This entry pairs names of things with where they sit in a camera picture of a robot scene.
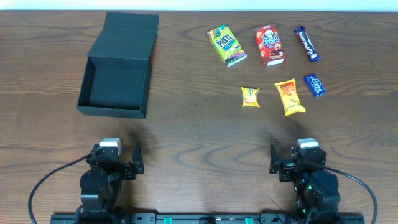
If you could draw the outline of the black gift box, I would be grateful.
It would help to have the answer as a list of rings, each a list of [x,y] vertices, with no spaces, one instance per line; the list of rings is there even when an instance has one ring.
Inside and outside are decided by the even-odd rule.
[[[89,50],[76,108],[83,115],[144,119],[159,15],[107,12]]]

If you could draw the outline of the red Hello Panda box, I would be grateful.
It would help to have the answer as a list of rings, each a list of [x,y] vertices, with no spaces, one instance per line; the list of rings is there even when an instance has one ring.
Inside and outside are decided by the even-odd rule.
[[[286,56],[275,24],[255,28],[254,35],[266,67],[285,62]]]

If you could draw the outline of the blue Dairy Milk bar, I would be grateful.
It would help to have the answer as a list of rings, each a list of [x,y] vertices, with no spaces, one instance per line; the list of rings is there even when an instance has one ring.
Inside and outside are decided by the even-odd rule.
[[[304,28],[304,26],[300,26],[297,27],[294,30],[296,36],[298,37],[298,39],[301,41],[305,52],[308,56],[308,59],[310,62],[316,62],[318,60],[321,59],[321,56],[317,53],[317,51],[315,50],[313,44],[311,43],[311,40]]]

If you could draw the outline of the green Pretz snack box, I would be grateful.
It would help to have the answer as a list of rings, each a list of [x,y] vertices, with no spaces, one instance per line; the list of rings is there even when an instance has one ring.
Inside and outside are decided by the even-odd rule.
[[[207,37],[227,67],[246,59],[246,51],[228,25],[223,24],[209,30]]]

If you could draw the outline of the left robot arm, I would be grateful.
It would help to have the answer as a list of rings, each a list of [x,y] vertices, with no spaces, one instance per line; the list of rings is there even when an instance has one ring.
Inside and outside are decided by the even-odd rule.
[[[86,158],[90,170],[80,179],[82,205],[75,214],[75,223],[125,224],[131,221],[128,212],[116,206],[125,180],[134,180],[144,173],[141,144],[137,143],[128,163],[120,162],[119,138],[105,138],[94,144]]]

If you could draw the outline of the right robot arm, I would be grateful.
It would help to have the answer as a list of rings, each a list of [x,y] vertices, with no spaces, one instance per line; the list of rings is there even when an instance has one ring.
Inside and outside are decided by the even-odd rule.
[[[270,145],[270,174],[280,182],[292,182],[296,196],[295,213],[287,223],[335,223],[338,220],[338,178],[324,166],[327,153],[316,141],[299,140],[292,148],[292,158],[283,159]]]

